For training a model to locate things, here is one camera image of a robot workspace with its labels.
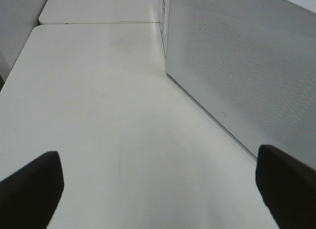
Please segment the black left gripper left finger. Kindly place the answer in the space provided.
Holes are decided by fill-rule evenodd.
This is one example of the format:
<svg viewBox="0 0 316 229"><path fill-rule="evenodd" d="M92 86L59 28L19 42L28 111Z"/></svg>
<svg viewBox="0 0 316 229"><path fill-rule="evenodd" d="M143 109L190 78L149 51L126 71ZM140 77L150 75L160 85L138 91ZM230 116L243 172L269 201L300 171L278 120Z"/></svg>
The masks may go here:
<svg viewBox="0 0 316 229"><path fill-rule="evenodd" d="M64 190L57 151L46 152L0 183L0 227L45 229Z"/></svg>

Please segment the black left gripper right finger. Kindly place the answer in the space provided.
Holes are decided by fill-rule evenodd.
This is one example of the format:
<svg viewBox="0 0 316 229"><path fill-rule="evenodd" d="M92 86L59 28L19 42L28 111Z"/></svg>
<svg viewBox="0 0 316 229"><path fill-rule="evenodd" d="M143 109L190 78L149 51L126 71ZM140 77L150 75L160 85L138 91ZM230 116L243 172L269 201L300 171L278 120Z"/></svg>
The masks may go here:
<svg viewBox="0 0 316 229"><path fill-rule="evenodd" d="M272 145L261 145L255 182L280 229L316 227L314 169Z"/></svg>

